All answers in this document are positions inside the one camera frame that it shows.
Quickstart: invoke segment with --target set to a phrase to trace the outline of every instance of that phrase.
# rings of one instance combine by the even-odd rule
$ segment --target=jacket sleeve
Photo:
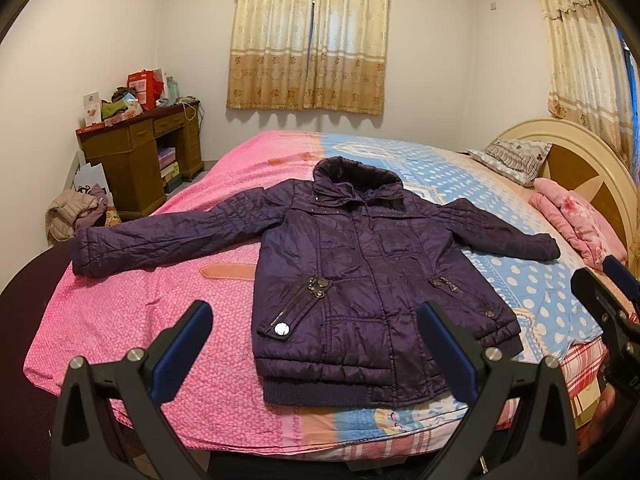
[[[191,260],[249,240],[281,224],[294,181],[233,195],[208,212],[149,216],[116,227],[80,229],[71,241],[73,271],[104,278],[124,270]]]
[[[558,244],[550,235],[526,235],[466,198],[440,206],[436,217],[453,232],[457,242],[478,251],[524,260],[560,257]]]

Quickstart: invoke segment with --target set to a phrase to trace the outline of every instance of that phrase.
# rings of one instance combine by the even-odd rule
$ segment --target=bed
[[[542,172],[592,201],[628,247],[635,270],[631,249],[636,191],[613,152],[567,121],[529,121],[502,136],[554,143]],[[604,355],[600,329],[569,287],[571,273],[582,261],[528,205],[530,190],[468,156],[385,139],[265,132],[230,152],[202,181],[156,214],[207,210],[243,189],[269,187],[287,178],[309,179],[318,160],[335,155],[395,171],[408,189],[432,202],[466,197],[524,232],[554,236],[562,256],[552,264],[465,254],[515,311],[525,348],[519,359],[539,361],[546,354],[556,355],[572,397],[594,380]],[[25,375],[37,387],[58,394],[73,356],[83,354],[90,362],[120,359],[132,347],[148,346],[198,298],[212,305],[214,330],[177,398],[163,407],[187,447],[301,460],[380,459],[443,447],[466,411],[450,395],[401,410],[264,404],[249,330],[258,248],[259,243],[252,242],[199,260],[106,280],[76,278],[68,269],[28,352]],[[631,312],[628,302],[623,303]],[[118,402],[113,407],[118,420],[128,424],[124,407]],[[513,418],[515,407],[514,402],[505,406],[501,427]]]

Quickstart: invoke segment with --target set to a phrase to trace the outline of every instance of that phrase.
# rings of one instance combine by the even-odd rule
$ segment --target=jacket collar
[[[316,202],[343,205],[402,198],[402,181],[393,172],[341,156],[325,158],[314,169]]]

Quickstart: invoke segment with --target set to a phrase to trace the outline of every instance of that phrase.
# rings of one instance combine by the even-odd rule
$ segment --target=red bag
[[[151,70],[143,70],[129,75],[127,86],[136,91],[136,98],[144,111],[156,107],[156,101],[164,90],[164,83],[157,81]]]

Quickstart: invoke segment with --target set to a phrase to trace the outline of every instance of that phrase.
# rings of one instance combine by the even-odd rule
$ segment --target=bed sheet
[[[519,359],[536,362],[546,354],[556,355],[572,395],[593,381],[604,347],[597,324],[569,290],[571,273],[582,266],[580,258],[519,193],[462,155],[392,140],[266,132],[230,152],[157,214],[207,210],[243,189],[269,187],[287,178],[309,179],[318,160],[335,155],[394,171],[408,189],[432,202],[466,197],[524,232],[552,234],[562,252],[552,264],[465,254],[516,313],[525,348]],[[106,280],[76,278],[68,269],[25,360],[26,376],[59,394],[66,364],[74,355],[103,362],[121,358],[134,346],[146,347],[197,298],[212,305],[214,330],[174,402],[162,407],[186,446],[304,454],[313,460],[383,458],[441,448],[466,411],[450,395],[402,410],[264,404],[249,329],[253,283],[246,277],[216,278],[215,271],[222,264],[228,276],[229,266],[254,266],[258,248],[259,243],[252,242]],[[209,278],[203,269],[209,269]],[[505,406],[502,425],[514,410],[514,402]],[[114,402],[114,411],[129,424],[119,402]]]

